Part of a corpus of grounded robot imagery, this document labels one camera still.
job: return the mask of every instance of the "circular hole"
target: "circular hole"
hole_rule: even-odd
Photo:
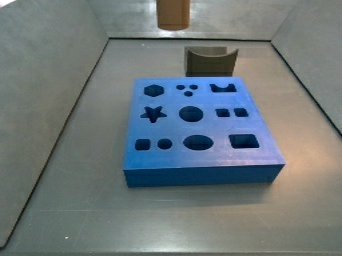
[[[184,92],[184,95],[185,95],[187,97],[191,97],[191,96],[193,95],[193,93],[189,92],[189,91],[185,91],[185,92]]]
[[[187,122],[197,122],[203,118],[203,111],[196,107],[187,106],[179,110],[179,116]]]
[[[183,84],[179,84],[179,85],[176,86],[176,89],[177,89],[177,90],[184,90],[184,89],[185,89],[185,86],[184,86]]]
[[[161,139],[157,141],[157,147],[160,149],[169,149],[172,147],[172,141],[169,139]]]
[[[189,85],[189,89],[196,90],[196,89],[197,89],[197,85],[191,84],[191,85]]]
[[[191,150],[207,150],[212,147],[213,141],[204,135],[188,136],[183,141],[184,146]]]

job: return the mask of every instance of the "metal wall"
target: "metal wall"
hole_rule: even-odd
[[[0,9],[0,247],[107,43],[84,0]]]
[[[112,38],[271,40],[298,0],[191,0],[189,28],[156,26],[155,0],[88,0]]]
[[[342,1],[304,0],[272,44],[342,133]]]

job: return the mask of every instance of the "square hole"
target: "square hole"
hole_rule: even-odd
[[[229,117],[229,111],[225,108],[215,109],[217,117]]]
[[[260,147],[254,134],[232,134],[229,135],[229,143],[235,149]]]
[[[246,110],[246,108],[234,108],[234,113],[236,117],[247,117],[248,116],[248,112]]]
[[[135,141],[135,149],[137,151],[148,150],[151,148],[151,141],[148,139],[139,139]]]

